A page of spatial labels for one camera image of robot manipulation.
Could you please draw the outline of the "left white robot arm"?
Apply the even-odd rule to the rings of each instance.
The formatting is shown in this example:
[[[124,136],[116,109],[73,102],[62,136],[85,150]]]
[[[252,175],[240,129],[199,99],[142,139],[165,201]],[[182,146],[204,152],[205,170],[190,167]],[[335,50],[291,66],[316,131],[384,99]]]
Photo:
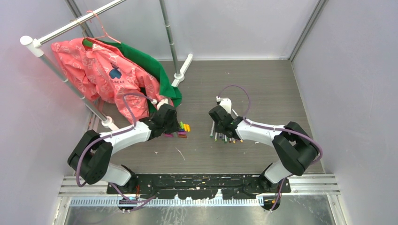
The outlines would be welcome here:
[[[123,192],[130,194],[137,187],[135,174],[126,166],[110,163],[112,155],[162,134],[177,132],[179,128],[176,108],[162,104],[151,117],[142,118],[134,125],[105,133],[94,130],[85,132],[67,163],[76,171],[76,176],[87,184],[106,181],[118,185]]]

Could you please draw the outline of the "yellow pen cap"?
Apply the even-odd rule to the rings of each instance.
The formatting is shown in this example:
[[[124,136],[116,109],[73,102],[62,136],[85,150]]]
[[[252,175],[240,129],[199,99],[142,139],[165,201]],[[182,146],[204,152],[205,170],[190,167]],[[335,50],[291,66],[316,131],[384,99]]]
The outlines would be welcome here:
[[[189,124],[185,124],[185,127],[186,127],[186,131],[187,131],[187,132],[190,132],[190,131],[191,131],[191,128],[190,128],[190,125],[189,125]]]

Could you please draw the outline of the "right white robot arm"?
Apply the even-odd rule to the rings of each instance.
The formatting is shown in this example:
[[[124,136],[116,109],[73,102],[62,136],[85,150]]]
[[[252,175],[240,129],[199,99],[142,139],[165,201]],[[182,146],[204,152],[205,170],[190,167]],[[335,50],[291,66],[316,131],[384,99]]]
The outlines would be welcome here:
[[[245,117],[233,118],[222,106],[209,111],[215,131],[228,138],[259,142],[275,149],[279,159],[270,164],[261,174],[261,188],[268,193],[279,182],[290,176],[301,176],[305,170],[322,157],[320,145],[310,138],[296,122],[285,126],[271,126],[251,121]]]

